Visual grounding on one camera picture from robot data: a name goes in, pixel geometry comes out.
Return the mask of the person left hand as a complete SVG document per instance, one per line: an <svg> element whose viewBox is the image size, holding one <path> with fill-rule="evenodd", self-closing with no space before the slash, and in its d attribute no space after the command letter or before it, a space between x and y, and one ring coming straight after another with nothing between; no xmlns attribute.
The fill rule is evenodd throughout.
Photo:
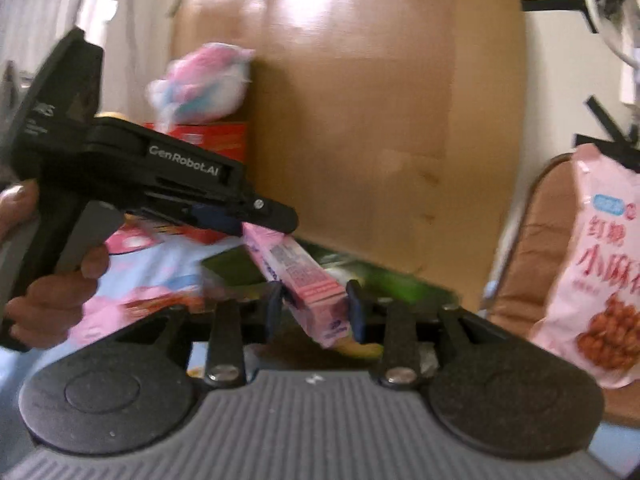
<svg viewBox="0 0 640 480"><path fill-rule="evenodd" d="M7 238L20 224L35 214L38 185L34 180L9 186L1 193L1 237ZM4 307L13 322L11 336L33 349L49 349L62 344L68 332L82 319L82 306L98 289L99 279L110 265L104 245L91 248L80 267L70 273L38 278L25 295Z"/></svg>

